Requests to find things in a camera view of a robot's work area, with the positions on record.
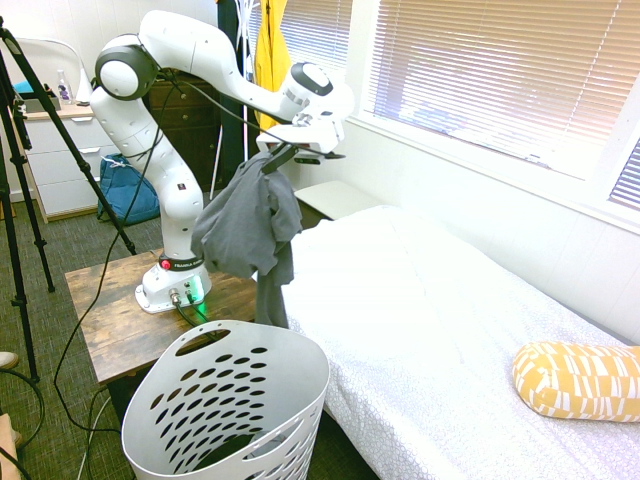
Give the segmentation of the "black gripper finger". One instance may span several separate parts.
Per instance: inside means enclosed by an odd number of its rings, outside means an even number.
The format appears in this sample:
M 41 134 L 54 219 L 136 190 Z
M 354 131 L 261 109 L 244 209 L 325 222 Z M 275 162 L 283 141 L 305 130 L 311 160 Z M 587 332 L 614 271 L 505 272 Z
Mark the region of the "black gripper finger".
M 275 172 L 280 166 L 287 163 L 297 154 L 295 145 L 278 145 L 269 151 L 269 159 L 263 165 L 262 172 L 265 175 Z

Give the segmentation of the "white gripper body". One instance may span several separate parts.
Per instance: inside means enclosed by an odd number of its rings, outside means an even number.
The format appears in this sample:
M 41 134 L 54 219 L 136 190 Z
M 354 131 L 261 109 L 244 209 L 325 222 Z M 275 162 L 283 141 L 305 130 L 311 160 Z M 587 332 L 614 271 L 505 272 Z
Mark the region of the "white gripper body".
M 256 144 L 260 151 L 267 151 L 279 143 L 298 145 L 303 154 L 331 153 L 344 139 L 344 129 L 340 121 L 312 120 L 310 124 L 275 125 L 260 133 Z

